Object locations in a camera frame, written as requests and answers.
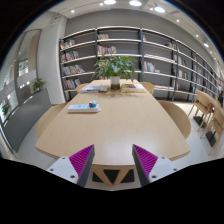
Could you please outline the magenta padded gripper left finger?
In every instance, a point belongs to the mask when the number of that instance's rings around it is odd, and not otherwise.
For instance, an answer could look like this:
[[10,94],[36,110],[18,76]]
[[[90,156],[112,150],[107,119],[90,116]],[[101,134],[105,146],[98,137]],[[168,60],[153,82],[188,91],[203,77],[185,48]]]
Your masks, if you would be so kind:
[[90,145],[70,157],[61,156],[47,171],[84,187],[90,173],[94,156],[95,148],[93,145]]

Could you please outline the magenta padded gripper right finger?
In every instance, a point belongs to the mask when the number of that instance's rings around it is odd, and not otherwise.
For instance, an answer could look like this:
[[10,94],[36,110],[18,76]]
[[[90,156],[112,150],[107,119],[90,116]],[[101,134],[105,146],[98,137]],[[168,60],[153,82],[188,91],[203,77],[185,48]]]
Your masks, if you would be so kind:
[[176,166],[167,157],[157,157],[140,146],[132,146],[132,155],[141,186],[150,184],[177,171]]

